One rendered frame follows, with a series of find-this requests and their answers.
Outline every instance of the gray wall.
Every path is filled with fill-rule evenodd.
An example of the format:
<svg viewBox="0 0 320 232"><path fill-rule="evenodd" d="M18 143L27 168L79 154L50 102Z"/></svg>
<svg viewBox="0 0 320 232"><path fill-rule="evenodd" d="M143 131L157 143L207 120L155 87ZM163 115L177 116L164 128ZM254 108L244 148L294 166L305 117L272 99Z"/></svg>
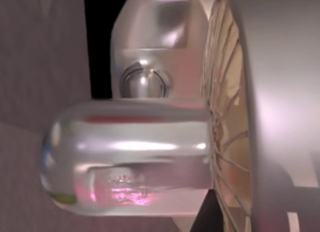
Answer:
<svg viewBox="0 0 320 232"><path fill-rule="evenodd" d="M170 219L56 208L37 174L42 132L90 98L83 0L0 0L0 232L176 232Z"/></svg>

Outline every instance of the silver metal drum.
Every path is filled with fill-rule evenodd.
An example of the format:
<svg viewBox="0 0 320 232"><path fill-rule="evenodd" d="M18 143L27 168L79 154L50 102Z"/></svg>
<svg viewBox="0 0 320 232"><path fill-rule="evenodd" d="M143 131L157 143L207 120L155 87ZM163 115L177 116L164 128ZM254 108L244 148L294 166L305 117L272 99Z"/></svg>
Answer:
<svg viewBox="0 0 320 232"><path fill-rule="evenodd" d="M87 102L43 143L41 181L55 204L89 216L194 216L213 187L204 100Z"/></svg>
<svg viewBox="0 0 320 232"><path fill-rule="evenodd" d="M111 41L113 98L194 98L208 18L199 0L127 0Z"/></svg>

